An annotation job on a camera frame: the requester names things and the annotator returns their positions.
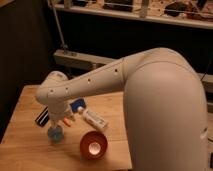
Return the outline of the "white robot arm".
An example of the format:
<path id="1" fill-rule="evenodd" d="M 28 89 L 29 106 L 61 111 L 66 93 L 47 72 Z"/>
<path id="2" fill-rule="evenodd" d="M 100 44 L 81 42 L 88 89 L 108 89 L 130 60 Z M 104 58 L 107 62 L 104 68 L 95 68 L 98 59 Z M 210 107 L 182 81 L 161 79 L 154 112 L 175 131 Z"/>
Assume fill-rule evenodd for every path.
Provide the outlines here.
<path id="1" fill-rule="evenodd" d="M 207 171 L 207 100 L 198 74 L 178 52 L 154 48 L 74 79 L 51 72 L 36 92 L 50 118 L 69 101 L 121 91 L 133 171 Z"/>

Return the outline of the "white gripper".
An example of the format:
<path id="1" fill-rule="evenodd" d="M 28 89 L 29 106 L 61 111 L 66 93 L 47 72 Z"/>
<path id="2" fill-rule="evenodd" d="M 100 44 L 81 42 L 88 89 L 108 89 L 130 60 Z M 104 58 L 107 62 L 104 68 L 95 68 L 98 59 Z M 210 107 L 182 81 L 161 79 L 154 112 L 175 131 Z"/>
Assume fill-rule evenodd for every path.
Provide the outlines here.
<path id="1" fill-rule="evenodd" d="M 70 107 L 48 108 L 48 115 L 52 121 L 64 120 L 65 118 L 75 120 L 74 114 Z"/>

